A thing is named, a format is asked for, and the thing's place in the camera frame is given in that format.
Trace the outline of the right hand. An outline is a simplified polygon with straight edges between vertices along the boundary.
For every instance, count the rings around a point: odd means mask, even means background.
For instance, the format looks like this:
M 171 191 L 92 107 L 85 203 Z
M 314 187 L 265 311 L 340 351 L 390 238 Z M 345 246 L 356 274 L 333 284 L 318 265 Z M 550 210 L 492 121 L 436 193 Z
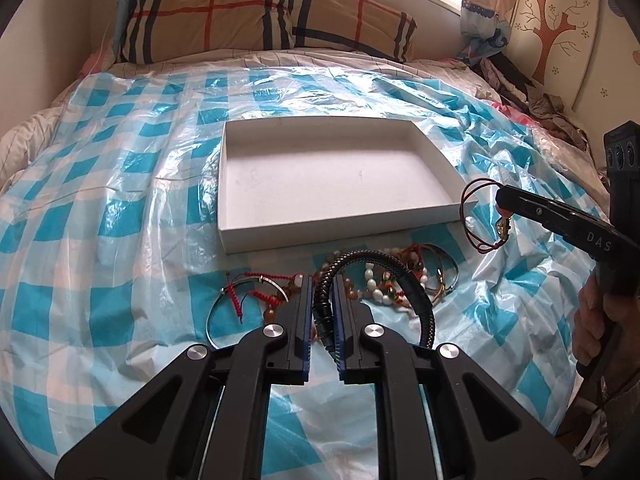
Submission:
M 620 322 L 624 300 L 601 292 L 596 276 L 591 274 L 578 292 L 578 310 L 574 315 L 572 350 L 580 365 L 589 365 L 600 354 L 604 337 L 604 321 Z

